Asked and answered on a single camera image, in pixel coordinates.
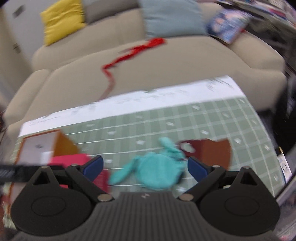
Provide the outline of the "red lid clear container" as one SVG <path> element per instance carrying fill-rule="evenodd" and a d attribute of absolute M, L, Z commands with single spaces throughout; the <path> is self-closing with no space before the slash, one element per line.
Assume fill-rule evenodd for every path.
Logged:
<path fill-rule="evenodd" d="M 97 187 L 105 192 L 109 192 L 107 181 L 109 171 L 104 169 L 104 160 L 102 156 L 91 158 L 87 154 L 74 154 L 66 156 L 56 156 L 51 159 L 49 165 L 62 165 L 63 168 L 78 164 L 82 174 L 91 180 Z"/>

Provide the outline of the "brown leather piece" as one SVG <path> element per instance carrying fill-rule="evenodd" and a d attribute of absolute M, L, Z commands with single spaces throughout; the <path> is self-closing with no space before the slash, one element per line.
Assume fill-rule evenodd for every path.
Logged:
<path fill-rule="evenodd" d="M 230 166 L 232 149 L 228 139 L 184 140 L 178 142 L 177 146 L 186 157 L 196 158 L 208 166 L 219 165 L 224 169 Z"/>

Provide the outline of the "orange cardboard box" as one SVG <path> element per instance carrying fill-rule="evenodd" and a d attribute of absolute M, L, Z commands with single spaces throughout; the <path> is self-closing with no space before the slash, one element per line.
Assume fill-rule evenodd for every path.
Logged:
<path fill-rule="evenodd" d="M 16 165 L 44 166 L 53 157 L 79 152 L 79 148 L 61 130 L 52 130 L 20 138 L 11 161 Z"/>

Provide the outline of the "green grid tablecloth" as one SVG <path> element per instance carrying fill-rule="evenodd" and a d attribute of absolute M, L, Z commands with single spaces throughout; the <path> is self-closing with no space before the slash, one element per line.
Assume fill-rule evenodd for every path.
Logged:
<path fill-rule="evenodd" d="M 271 139 L 257 112 L 228 76 L 189 84 L 135 91 L 59 111 L 21 127 L 10 161 L 21 141 L 49 130 L 62 132 L 90 157 L 100 155 L 110 173 L 134 157 L 162 149 L 159 139 L 227 139 L 230 170 L 250 166 L 276 195 L 285 184 Z"/>

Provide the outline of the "beige sofa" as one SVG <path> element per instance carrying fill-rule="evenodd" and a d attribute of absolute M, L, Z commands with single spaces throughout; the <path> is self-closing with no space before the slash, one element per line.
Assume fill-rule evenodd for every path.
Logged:
<path fill-rule="evenodd" d="M 33 73 L 4 113 L 9 138 L 27 121 L 98 100 L 109 84 L 102 67 L 144 43 L 142 12 L 135 8 L 37 49 Z M 284 69 L 283 57 L 248 32 L 229 46 L 209 36 L 168 38 L 112 68 L 111 95 L 228 75 L 262 111 L 272 109 L 285 88 Z"/>

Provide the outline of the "red ribbon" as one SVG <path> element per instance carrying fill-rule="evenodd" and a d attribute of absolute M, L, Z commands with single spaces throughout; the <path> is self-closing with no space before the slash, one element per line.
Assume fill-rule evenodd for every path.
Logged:
<path fill-rule="evenodd" d="M 114 68 L 118 63 L 130 60 L 135 56 L 139 55 L 140 53 L 147 51 L 149 49 L 156 48 L 158 46 L 166 44 L 166 40 L 164 38 L 153 38 L 148 40 L 146 43 L 142 45 L 134 46 L 128 49 L 127 53 L 117 57 L 116 59 L 112 60 L 110 63 L 105 64 L 101 67 L 101 71 L 105 75 L 108 80 L 108 87 L 99 97 L 98 101 L 106 99 L 108 95 L 112 92 L 116 85 L 115 78 L 113 74 L 110 72 L 111 68 Z"/>

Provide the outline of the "anime print cushion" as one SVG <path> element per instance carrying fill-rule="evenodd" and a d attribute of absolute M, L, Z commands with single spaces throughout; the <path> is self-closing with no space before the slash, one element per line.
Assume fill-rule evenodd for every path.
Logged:
<path fill-rule="evenodd" d="M 252 18 L 251 14 L 241 10 L 223 9 L 210 20 L 207 31 L 211 37 L 230 45 L 245 30 Z"/>

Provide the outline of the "yellow cushion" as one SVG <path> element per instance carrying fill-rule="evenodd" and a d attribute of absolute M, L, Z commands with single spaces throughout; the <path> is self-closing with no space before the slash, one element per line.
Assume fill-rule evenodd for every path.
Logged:
<path fill-rule="evenodd" d="M 62 0 L 40 13 L 44 45 L 49 46 L 86 26 L 82 1 Z"/>

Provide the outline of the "light blue cushion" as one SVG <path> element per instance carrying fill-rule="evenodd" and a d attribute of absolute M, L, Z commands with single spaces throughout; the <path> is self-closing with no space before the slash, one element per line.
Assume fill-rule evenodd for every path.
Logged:
<path fill-rule="evenodd" d="M 196 1 L 138 1 L 147 38 L 207 35 L 202 10 Z"/>

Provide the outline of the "grey knit cushion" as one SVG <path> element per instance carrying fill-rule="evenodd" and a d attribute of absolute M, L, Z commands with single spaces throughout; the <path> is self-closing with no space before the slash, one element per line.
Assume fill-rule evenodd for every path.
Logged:
<path fill-rule="evenodd" d="M 123 11 L 138 8 L 136 0 L 82 1 L 86 23 L 91 24 Z"/>

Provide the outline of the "cluttered side desk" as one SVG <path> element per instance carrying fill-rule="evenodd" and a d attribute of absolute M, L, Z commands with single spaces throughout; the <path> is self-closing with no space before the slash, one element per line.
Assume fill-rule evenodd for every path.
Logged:
<path fill-rule="evenodd" d="M 295 29 L 295 8 L 288 1 L 216 1 L 216 3 L 244 9 L 257 15 L 267 14 Z"/>

